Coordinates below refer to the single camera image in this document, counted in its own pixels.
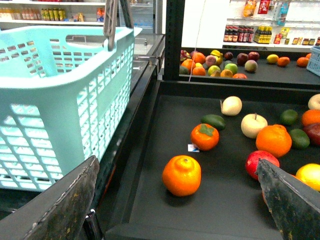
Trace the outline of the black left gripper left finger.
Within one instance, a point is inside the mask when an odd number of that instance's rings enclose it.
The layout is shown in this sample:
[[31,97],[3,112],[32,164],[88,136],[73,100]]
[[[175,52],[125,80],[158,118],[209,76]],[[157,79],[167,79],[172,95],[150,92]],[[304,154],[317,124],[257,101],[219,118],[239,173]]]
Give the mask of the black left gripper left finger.
[[94,198],[100,169],[90,156],[33,200],[0,221],[2,240],[75,240]]

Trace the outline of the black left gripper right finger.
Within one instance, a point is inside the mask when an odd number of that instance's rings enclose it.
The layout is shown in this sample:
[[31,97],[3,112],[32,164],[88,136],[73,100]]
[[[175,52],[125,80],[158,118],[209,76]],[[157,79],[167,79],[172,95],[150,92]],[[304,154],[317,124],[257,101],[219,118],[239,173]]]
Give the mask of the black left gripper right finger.
[[266,159],[256,172],[265,203],[284,240],[320,238],[320,193]]

